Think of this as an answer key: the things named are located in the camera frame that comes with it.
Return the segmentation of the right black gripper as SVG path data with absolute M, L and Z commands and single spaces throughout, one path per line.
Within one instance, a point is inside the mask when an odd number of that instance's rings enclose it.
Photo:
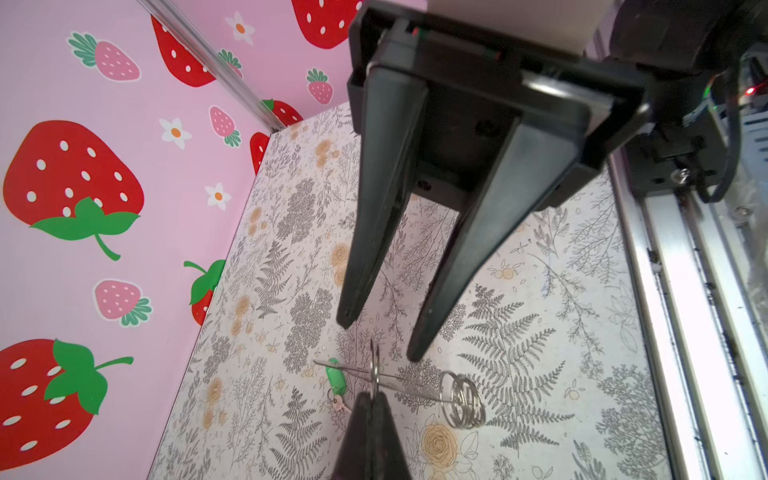
M 566 202 L 647 122 L 650 80 L 385 1 L 362 5 L 349 45 L 361 156 L 340 326 L 359 319 L 410 193 L 458 210 L 479 183 L 414 325 L 419 362 L 522 220 Z

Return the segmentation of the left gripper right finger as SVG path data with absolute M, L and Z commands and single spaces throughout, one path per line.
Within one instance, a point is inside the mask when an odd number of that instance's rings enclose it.
M 372 400 L 371 414 L 371 478 L 411 479 L 392 411 L 383 391 L 379 391 Z

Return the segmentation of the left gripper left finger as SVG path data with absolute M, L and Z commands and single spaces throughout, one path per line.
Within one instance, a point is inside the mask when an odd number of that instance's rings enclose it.
M 372 400 L 369 393 L 357 395 L 331 474 L 333 480 L 373 478 L 371 453 Z

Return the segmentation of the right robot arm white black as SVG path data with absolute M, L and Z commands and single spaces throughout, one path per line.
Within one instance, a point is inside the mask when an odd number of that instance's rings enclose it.
M 684 169 L 701 200 L 724 197 L 741 153 L 740 63 L 767 36 L 767 5 L 625 1 L 599 62 L 385 1 L 366 3 L 349 36 L 361 153 L 336 320 L 358 320 L 412 195 L 455 210 L 408 345 L 417 362 L 511 233 L 616 149 L 629 147 L 638 193 Z

